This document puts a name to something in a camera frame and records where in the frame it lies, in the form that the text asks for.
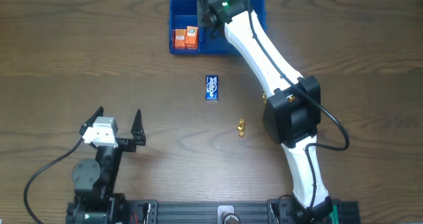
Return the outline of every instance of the wood grain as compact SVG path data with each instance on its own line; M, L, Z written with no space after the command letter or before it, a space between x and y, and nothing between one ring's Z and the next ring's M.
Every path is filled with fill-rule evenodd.
M363 223L423 221L423 0L266 0L268 34L348 128L344 153L319 150L334 198L358 200ZM292 192L282 148L261 121L260 83L239 57L176 57L169 0L0 0L0 219L32 223L26 181L69 150L98 106L147 146L125 154L116 191L159 201L267 200ZM204 102L204 76L220 100ZM238 138L239 118L247 122ZM319 141L341 145L326 118ZM63 223L82 146L41 174L30 205Z

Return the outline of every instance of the forearm of robot arm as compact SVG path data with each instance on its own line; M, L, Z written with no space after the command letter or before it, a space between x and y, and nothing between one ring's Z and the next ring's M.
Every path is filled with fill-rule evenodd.
M254 30L257 34L261 44L266 49L267 53L275 61L280 70L285 73L286 77L297 84L301 74L296 71L289 63L281 56L279 51L275 48L273 43L269 40L266 33L258 21L257 14L253 11L251 13ZM249 23L249 14L247 11L234 16L232 22L225 24L225 37L234 45L242 54L245 60L250 65L254 74L260 81L266 96L270 98L275 95L275 90L280 89L284 91L290 87L289 83L281 77L275 67L272 65L266 54L261 50L260 46L252 36L252 30ZM293 177L293 193L297 201L307 208L311 204L313 197L313 177L307 156L305 154L305 146L310 143L315 143L316 136L306 137L295 144L295 148L290 149L282 144L288 158L289 167ZM316 196L313 207L324 202L328 196L328 191L323 184L319 164L316 156L315 147L309 148L313 168L316 174Z

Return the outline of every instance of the blue bin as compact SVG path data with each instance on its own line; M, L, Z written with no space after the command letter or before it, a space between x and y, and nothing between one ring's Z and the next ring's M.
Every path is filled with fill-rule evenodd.
M266 26L266 5L264 0L251 0L251 5L258 15L264 31ZM198 26L197 0L171 0L169 11L169 51L174 55L239 55L239 52L223 36L210 38L211 28L200 27L198 34L198 49L174 49L175 29L186 29L187 26Z

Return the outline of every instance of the wooden surface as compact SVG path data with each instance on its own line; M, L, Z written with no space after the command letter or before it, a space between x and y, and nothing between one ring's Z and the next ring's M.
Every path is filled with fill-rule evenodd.
M423 221L423 0L266 0L268 35L343 122L344 153L319 149L333 198L358 200L363 223ZM147 147L125 154L116 191L159 201L267 200L292 192L280 145L262 125L262 90L239 57L172 56L169 0L0 0L0 219L33 223L22 192L71 149L102 105L119 135L143 112ZM204 101L219 75L219 102ZM246 137L237 136L239 118ZM328 119L319 141L341 145ZM63 223L81 146L29 193Z

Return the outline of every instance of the blue plastic container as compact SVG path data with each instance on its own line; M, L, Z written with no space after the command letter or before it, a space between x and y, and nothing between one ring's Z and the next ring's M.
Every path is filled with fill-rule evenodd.
M264 31L266 26L266 5L264 0L251 0L251 5L258 15ZM198 49L174 49L175 29L186 29L187 26L198 26L197 0L171 0L169 16L169 51L174 55L238 55L239 52L224 38L210 38L211 28L200 27L198 34Z

